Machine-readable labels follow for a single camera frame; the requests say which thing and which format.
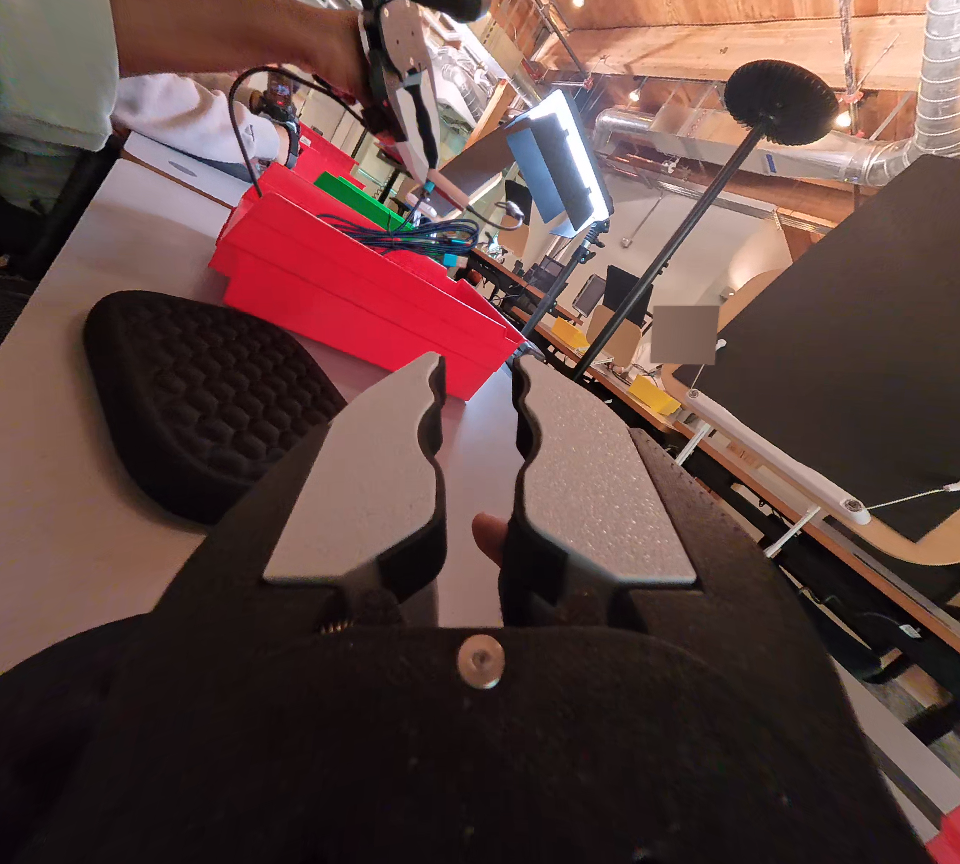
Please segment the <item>person's left hand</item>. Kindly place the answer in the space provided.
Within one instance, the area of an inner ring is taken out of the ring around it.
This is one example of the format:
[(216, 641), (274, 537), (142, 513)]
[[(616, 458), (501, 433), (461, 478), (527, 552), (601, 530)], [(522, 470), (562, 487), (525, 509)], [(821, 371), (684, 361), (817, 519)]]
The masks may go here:
[(353, 10), (318, 9), (318, 50), (312, 72), (348, 103), (374, 105), (361, 18)]

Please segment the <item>led light panel on tripod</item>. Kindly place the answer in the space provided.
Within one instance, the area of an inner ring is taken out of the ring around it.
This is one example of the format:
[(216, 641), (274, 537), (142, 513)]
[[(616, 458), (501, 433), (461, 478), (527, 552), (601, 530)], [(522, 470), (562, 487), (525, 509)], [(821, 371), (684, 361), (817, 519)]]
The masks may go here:
[(614, 203), (572, 97), (563, 89), (507, 121), (434, 173), (436, 190), (450, 203), (466, 208), (469, 193), (496, 171), (517, 165), (533, 203), (545, 222), (567, 224), (569, 259), (523, 327), (529, 336), (557, 304), (574, 270), (594, 256), (609, 230)]

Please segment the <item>black board on white stand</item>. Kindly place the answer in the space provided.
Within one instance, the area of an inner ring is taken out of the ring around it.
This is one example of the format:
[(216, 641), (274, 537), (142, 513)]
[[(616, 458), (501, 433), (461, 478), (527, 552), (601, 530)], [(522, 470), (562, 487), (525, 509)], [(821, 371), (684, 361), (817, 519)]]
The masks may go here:
[(882, 522), (879, 508), (869, 509), (855, 496), (801, 464), (760, 437), (734, 415), (710, 399), (697, 386), (684, 385), (675, 377), (677, 364), (661, 367), (663, 389), (680, 406), (675, 426), (688, 440), (676, 457), (683, 465), (694, 450), (703, 448), (732, 472), (738, 464), (730, 450), (734, 445), (745, 450), (752, 469), (740, 478), (744, 484), (756, 477), (775, 474), (779, 482), (790, 486), (805, 501), (807, 508), (779, 542), (786, 542), (816, 518), (831, 516), (858, 540), (897, 560), (929, 567), (956, 566), (959, 561), (958, 513), (951, 515), (920, 541), (911, 542)]

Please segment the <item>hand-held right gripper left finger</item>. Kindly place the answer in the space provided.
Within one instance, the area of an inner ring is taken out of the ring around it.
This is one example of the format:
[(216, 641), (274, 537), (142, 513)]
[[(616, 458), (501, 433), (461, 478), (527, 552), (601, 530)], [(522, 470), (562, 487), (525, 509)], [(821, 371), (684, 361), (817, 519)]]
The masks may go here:
[(404, 604), (447, 558), (442, 445), (446, 362), (424, 354), (332, 422), (263, 572), (275, 586), (330, 586)]

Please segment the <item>black monitor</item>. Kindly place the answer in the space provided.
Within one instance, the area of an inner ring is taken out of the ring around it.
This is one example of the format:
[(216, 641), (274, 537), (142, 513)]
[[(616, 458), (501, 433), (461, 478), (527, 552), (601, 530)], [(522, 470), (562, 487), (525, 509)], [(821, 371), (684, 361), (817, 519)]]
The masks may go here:
[[(602, 304), (608, 310), (617, 312), (630, 295), (640, 278), (625, 271), (616, 265), (608, 265), (606, 268), (605, 288)], [(647, 311), (651, 302), (654, 286), (651, 284), (634, 303), (633, 308), (626, 315), (625, 321), (634, 324), (643, 329), (646, 323)]]

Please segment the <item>white cloth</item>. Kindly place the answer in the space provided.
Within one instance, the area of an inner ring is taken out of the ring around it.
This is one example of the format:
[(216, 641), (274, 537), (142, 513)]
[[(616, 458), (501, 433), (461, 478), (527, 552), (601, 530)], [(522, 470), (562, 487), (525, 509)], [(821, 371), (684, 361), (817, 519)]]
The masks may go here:
[(291, 157), (291, 133), (252, 103), (261, 79), (241, 86), (229, 101), (234, 75), (153, 74), (120, 80), (111, 114), (115, 130), (138, 133), (199, 161), (221, 168), (244, 164), (233, 120), (251, 163), (285, 163)]

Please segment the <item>red plastic bin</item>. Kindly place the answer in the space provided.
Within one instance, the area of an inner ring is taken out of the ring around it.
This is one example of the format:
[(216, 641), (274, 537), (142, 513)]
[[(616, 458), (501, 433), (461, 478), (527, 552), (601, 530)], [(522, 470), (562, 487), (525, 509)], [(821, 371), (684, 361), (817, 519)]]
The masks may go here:
[(226, 278), (228, 306), (390, 372), (438, 353), (447, 394), (464, 401), (523, 343), (437, 261), (344, 234), (340, 219), (375, 226), (293, 171), (273, 165), (259, 186), (231, 213), (209, 262)]
[(942, 817), (938, 834), (925, 848), (935, 863), (959, 863), (959, 807)]
[(358, 162), (349, 153), (342, 151), (317, 129), (300, 124), (298, 156), (292, 168), (295, 175), (313, 184), (326, 172), (363, 189), (356, 177), (357, 168)]

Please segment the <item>black round disc stand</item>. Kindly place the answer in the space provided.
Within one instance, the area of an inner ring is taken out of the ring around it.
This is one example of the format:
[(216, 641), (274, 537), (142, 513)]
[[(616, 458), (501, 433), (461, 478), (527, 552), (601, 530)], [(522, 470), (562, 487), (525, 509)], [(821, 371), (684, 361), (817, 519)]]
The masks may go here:
[(810, 144), (832, 128), (837, 112), (836, 95), (823, 79), (801, 66), (779, 60), (757, 60), (739, 66), (726, 80), (724, 102), (727, 113), (746, 129), (745, 137), (654, 256), (630, 297), (569, 371), (574, 381), (580, 381), (590, 371), (598, 353), (635, 302), (666, 268), (762, 139), (784, 146)]

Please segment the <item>black device with red light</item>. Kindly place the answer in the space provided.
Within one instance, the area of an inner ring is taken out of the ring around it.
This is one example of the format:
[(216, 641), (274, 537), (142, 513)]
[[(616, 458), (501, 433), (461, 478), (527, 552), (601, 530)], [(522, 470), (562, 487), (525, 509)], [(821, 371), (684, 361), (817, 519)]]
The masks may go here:
[(302, 150), (302, 129), (293, 101), (298, 86), (296, 79), (274, 69), (267, 72), (266, 89), (252, 90), (249, 94), (251, 112), (269, 118), (285, 131), (287, 146), (284, 165), (288, 169), (296, 167)]

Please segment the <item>person's pale clothing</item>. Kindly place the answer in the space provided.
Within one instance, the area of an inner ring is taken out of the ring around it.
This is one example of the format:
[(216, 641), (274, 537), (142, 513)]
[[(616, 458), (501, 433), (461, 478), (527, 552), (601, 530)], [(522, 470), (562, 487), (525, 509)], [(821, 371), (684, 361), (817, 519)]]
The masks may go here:
[(4, 208), (53, 209), (111, 135), (118, 84), (110, 0), (1, 0)]

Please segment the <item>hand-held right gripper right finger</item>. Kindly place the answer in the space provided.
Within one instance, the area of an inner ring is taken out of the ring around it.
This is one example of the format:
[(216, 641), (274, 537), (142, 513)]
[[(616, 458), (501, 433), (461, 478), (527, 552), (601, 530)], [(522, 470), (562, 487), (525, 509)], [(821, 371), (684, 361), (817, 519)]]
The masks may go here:
[(506, 626), (616, 626), (633, 592), (698, 574), (627, 426), (533, 354), (511, 363), (522, 463), (498, 593)]

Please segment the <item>black honeycomb cushion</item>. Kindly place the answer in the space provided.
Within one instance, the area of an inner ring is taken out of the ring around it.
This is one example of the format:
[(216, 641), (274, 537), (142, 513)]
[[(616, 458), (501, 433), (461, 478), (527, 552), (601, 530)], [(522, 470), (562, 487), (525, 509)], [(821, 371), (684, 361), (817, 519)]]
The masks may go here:
[(213, 526), (347, 401), (294, 337), (224, 306), (145, 290), (91, 307), (82, 344), (128, 477)]

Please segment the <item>person's left forearm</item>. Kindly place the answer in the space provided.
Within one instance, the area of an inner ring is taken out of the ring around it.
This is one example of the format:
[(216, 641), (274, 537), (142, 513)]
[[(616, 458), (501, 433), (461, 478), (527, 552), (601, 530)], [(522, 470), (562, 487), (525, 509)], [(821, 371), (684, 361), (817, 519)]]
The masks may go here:
[(318, 9), (328, 9), (298, 0), (109, 3), (121, 77), (237, 74), (267, 65), (292, 65), (315, 75)]

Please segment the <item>person's right hand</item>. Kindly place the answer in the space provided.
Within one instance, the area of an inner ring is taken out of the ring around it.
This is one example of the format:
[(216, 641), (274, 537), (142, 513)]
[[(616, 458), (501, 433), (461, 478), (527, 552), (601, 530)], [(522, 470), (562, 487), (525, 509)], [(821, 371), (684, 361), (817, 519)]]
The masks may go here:
[(478, 513), (472, 519), (471, 533), (480, 552), (501, 569), (509, 522), (487, 513)]

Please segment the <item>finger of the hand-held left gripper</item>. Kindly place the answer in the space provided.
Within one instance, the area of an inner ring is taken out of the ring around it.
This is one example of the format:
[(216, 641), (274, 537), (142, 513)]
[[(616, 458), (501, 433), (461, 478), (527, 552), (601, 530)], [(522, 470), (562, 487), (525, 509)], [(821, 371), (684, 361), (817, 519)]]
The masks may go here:
[(409, 169), (422, 185), (439, 169), (440, 118), (432, 66), (409, 62)]
[(404, 163), (422, 163), (423, 145), (417, 119), (421, 81), (414, 80), (390, 87), (389, 105), (395, 130), (394, 149)]

